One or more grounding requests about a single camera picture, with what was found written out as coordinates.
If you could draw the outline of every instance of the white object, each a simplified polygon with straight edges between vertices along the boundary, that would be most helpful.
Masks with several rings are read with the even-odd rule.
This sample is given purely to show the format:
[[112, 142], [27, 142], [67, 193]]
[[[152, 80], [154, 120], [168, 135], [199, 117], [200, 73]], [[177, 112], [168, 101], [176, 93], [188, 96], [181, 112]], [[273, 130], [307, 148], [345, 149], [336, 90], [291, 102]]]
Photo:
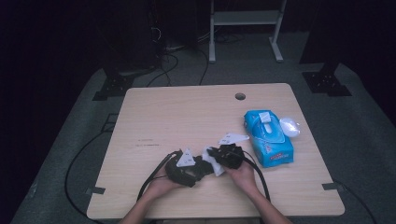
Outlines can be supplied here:
[[280, 127], [287, 137], [296, 137], [300, 134], [300, 128], [291, 118], [283, 118], [279, 120]]
[[219, 176], [219, 175], [221, 175], [222, 173], [224, 173], [224, 169], [222, 168], [222, 166], [221, 166], [220, 164], [218, 164], [218, 163], [216, 162], [216, 159], [215, 159], [215, 158], [209, 156], [209, 154], [208, 154], [207, 151], [206, 151], [206, 150], [209, 149], [209, 148], [210, 148], [210, 147], [204, 148], [204, 151], [202, 152], [202, 160], [203, 160], [203, 161], [207, 161], [207, 162], [209, 162], [210, 164], [212, 164], [213, 171], [214, 171], [215, 175], [216, 175], [216, 176]]
[[219, 140], [220, 145], [230, 145], [237, 142], [248, 140], [248, 135], [238, 133], [226, 133], [223, 138]]
[[262, 121], [262, 123], [271, 122], [270, 113], [268, 113], [268, 112], [262, 112], [262, 113], [259, 114], [259, 116], [260, 116], [260, 120]]
[[184, 167], [184, 166], [193, 166], [195, 165], [195, 160], [191, 155], [191, 152], [188, 148], [183, 152], [180, 159], [178, 160], [176, 166], [177, 167]]
[[270, 45], [278, 63], [283, 62], [282, 54], [277, 46], [280, 25], [282, 24], [287, 0], [282, 0], [279, 10], [253, 11], [215, 11], [214, 0], [210, 5], [209, 62], [216, 62], [215, 26], [224, 25], [274, 25], [274, 34], [269, 37]]

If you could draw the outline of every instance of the person's right hand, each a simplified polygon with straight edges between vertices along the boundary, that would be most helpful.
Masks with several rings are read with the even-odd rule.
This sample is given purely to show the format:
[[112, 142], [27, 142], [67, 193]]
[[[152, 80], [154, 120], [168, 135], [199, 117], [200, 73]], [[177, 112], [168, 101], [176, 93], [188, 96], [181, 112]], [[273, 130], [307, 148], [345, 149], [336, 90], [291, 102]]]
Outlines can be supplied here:
[[254, 179], [254, 170], [247, 162], [243, 161], [238, 169], [223, 167], [235, 185], [245, 193], [258, 190]]

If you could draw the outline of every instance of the gray floor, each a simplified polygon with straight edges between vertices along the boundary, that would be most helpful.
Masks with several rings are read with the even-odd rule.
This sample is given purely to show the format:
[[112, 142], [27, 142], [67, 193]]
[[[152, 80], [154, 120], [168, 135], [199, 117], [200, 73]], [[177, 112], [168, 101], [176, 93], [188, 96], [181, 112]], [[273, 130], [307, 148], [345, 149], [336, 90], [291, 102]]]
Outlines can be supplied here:
[[[243, 83], [289, 83], [296, 95], [331, 176], [347, 185], [367, 204], [378, 223], [396, 220], [396, 131], [359, 77], [340, 65], [336, 76], [352, 96], [329, 97], [311, 93], [302, 72], [318, 71], [322, 64], [299, 64], [307, 34], [279, 36], [285, 61], [277, 63], [267, 34], [246, 35], [231, 45], [217, 45], [217, 62], [208, 66], [202, 85]], [[206, 53], [208, 45], [200, 48]], [[205, 71], [205, 57], [199, 51], [173, 53], [178, 65], [168, 73], [172, 86], [198, 85]], [[175, 64], [163, 57], [163, 68]], [[162, 70], [139, 77], [134, 87], [145, 87]], [[26, 195], [12, 223], [92, 223], [67, 201], [64, 180], [69, 164], [93, 137], [101, 132], [110, 113], [119, 113], [122, 97], [92, 101], [105, 81], [102, 70], [92, 75], [43, 163], [32, 189]], [[166, 86], [160, 77], [151, 86]], [[70, 198], [86, 212], [111, 133], [100, 134], [81, 151], [68, 177]], [[340, 217], [291, 217], [294, 223], [373, 223], [367, 211], [348, 190], [340, 189], [346, 212]], [[104, 220], [116, 223], [117, 220]], [[253, 220], [195, 220], [193, 223], [257, 223]], [[170, 223], [192, 223], [179, 220]]]

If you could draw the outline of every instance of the hand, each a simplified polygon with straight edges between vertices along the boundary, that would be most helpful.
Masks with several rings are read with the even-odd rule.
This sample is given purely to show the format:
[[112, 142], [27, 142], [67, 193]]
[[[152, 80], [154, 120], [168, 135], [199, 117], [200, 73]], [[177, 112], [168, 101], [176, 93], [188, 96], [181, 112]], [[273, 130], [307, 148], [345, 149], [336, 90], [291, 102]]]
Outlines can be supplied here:
[[245, 193], [258, 190], [254, 179], [254, 170], [247, 162], [243, 161], [238, 169], [223, 167], [235, 185]]
[[149, 183], [148, 188], [145, 192], [145, 194], [149, 194], [149, 196], [152, 198], [159, 198], [171, 191], [172, 189], [177, 189], [181, 187], [181, 185], [173, 182], [166, 176], [165, 165], [158, 171], [154, 178], [155, 179], [153, 179]]

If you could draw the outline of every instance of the blue package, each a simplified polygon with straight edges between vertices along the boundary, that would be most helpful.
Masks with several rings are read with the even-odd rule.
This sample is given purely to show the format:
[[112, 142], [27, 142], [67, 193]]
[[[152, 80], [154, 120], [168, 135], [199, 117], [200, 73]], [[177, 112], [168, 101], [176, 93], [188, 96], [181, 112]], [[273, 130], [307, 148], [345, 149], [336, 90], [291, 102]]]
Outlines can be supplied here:
[[293, 162], [293, 145], [271, 110], [249, 110], [245, 115], [245, 128], [263, 167]]

